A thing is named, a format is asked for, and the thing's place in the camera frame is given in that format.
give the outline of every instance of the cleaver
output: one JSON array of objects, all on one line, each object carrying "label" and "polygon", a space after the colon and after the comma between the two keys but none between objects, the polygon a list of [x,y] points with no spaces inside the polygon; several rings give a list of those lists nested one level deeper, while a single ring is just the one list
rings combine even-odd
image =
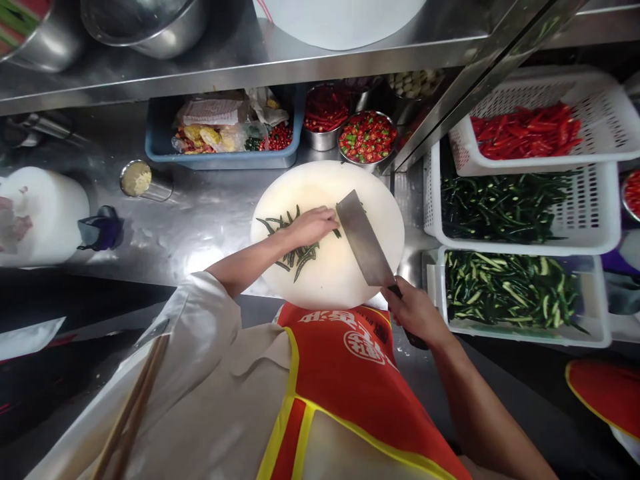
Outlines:
[{"label": "cleaver", "polygon": [[[370,287],[386,287],[398,298],[402,298],[400,288],[395,283],[393,272],[387,262],[385,253],[375,236],[375,232],[367,218],[360,199],[352,190],[336,205],[336,212],[340,217],[340,224],[345,230],[349,246],[353,251],[362,275]],[[416,337],[405,329],[409,343],[414,347],[429,350],[427,344],[420,337]]]}]

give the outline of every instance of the forearm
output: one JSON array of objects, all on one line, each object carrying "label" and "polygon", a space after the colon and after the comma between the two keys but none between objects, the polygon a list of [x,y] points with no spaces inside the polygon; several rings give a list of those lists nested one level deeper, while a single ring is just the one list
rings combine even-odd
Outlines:
[{"label": "forearm", "polygon": [[514,479],[553,479],[554,472],[452,336],[432,347],[463,452]]},{"label": "forearm", "polygon": [[205,271],[218,279],[229,296],[235,298],[292,249],[286,231],[278,231],[261,242],[223,258]]}]

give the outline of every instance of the white container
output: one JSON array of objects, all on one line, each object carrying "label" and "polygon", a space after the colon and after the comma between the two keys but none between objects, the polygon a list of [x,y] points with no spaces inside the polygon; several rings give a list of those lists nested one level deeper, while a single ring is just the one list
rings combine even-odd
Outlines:
[{"label": "white container", "polygon": [[607,313],[607,293],[599,257],[577,255],[556,257],[566,272],[578,276],[578,298],[573,320],[590,335],[580,330],[562,325],[558,329],[518,327],[508,323],[486,325],[470,319],[450,319],[447,314],[447,289],[445,284],[446,247],[438,250],[436,265],[427,266],[429,297],[444,318],[449,330],[465,335],[492,337],[504,340],[527,341],[564,345],[565,347],[606,348],[611,344],[611,330]]},{"label": "white container", "polygon": [[566,202],[549,211],[554,214],[551,232],[564,240],[522,245],[496,241],[452,239],[442,230],[440,195],[440,144],[425,156],[425,232],[440,243],[460,250],[526,255],[601,255],[620,242],[620,199],[616,162],[580,167],[580,175],[572,177]]},{"label": "white container", "polygon": [[[562,101],[582,121],[570,155],[491,160],[480,153],[471,117],[490,118],[515,108],[550,107]],[[640,157],[640,117],[622,85],[589,67],[521,69],[496,87],[449,132],[461,177],[566,171],[588,163]]]},{"label": "white container", "polygon": [[36,167],[16,170],[0,184],[0,197],[14,202],[14,213],[33,226],[17,243],[17,254],[0,253],[2,267],[57,265],[81,243],[78,220],[89,216],[84,189],[68,177]]},{"label": "white container", "polygon": [[350,50],[404,27],[426,0],[253,0],[255,14],[292,37],[328,50]]}]

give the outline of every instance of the person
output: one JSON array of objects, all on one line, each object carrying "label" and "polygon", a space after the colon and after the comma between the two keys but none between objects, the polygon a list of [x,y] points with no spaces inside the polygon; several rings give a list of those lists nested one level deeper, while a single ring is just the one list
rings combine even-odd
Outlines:
[{"label": "person", "polygon": [[[402,299],[382,293],[393,319],[429,346],[464,457],[453,453],[398,372],[389,312],[306,311],[286,303],[274,322],[241,329],[233,298],[284,254],[335,228],[334,210],[312,209],[178,287],[156,319],[171,320],[169,348],[125,477],[556,478],[426,292],[402,277]],[[143,363],[138,356],[28,479],[90,478]]]}]

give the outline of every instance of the chopsticks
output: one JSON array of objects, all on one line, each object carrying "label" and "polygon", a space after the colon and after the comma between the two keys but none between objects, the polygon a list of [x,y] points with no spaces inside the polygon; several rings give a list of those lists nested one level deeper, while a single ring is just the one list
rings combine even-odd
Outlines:
[{"label": "chopsticks", "polygon": [[151,394],[155,378],[158,374],[158,370],[160,370],[160,365],[162,364],[168,344],[168,335],[161,335],[153,340],[153,345],[151,346],[147,360],[142,367],[129,396],[127,397],[127,401],[120,411],[118,419],[109,433],[109,437],[102,449],[98,459],[98,464],[91,476],[91,480],[102,480],[102,478],[104,478],[104,474],[109,466],[111,457],[118,447],[122,432],[127,422],[129,422],[129,428],[122,438],[120,454],[113,470],[112,480],[120,480],[124,476],[129,462],[129,456],[131,455],[131,450],[138,434],[140,424],[142,423],[142,418],[144,417],[145,410],[147,408],[147,402],[149,401],[149,396]]}]

